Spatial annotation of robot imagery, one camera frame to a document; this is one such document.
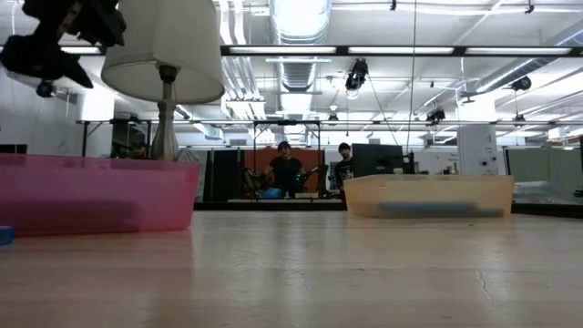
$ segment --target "lamp base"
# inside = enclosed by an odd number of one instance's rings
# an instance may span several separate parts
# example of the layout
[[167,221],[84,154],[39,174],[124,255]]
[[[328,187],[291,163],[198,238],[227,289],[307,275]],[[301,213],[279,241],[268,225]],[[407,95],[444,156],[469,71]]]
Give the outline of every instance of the lamp base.
[[171,66],[159,67],[160,79],[164,83],[163,100],[158,103],[159,124],[152,141],[152,159],[175,161],[179,157],[179,142],[174,131],[174,110],[176,103],[172,99],[172,84],[178,70]]

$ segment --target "pink plastic bin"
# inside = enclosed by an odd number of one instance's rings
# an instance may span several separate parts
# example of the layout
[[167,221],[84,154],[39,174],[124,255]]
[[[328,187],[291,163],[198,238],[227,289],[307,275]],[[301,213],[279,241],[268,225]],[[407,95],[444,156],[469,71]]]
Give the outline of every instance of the pink plastic bin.
[[0,226],[17,236],[185,230],[198,178],[194,163],[0,154]]

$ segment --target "blue object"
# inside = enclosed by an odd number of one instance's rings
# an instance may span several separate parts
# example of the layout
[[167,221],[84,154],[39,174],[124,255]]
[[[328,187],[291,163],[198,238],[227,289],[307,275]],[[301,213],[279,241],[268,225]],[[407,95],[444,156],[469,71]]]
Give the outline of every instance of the blue object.
[[15,239],[14,227],[0,226],[0,245],[7,245]]
[[276,188],[269,188],[261,194],[261,197],[263,199],[267,199],[267,200],[279,199],[279,198],[281,198],[281,190],[276,189]]

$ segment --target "black t-shirt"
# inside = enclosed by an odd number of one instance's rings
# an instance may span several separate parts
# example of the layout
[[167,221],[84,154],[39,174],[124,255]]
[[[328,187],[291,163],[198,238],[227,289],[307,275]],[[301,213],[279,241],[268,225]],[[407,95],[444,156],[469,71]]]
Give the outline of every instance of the black t-shirt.
[[284,159],[278,157],[271,161],[270,166],[273,168],[275,184],[279,186],[291,185],[295,176],[302,169],[302,163],[299,159],[295,158]]
[[354,177],[353,159],[343,160],[336,164],[334,173],[336,174],[338,187],[342,187],[346,179],[352,179]]

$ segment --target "table surface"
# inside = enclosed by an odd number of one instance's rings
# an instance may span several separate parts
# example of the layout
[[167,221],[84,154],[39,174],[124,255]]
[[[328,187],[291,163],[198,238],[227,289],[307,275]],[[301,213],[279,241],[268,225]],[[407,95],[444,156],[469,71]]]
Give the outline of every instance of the table surface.
[[3,327],[580,327],[583,221],[197,212],[0,247]]

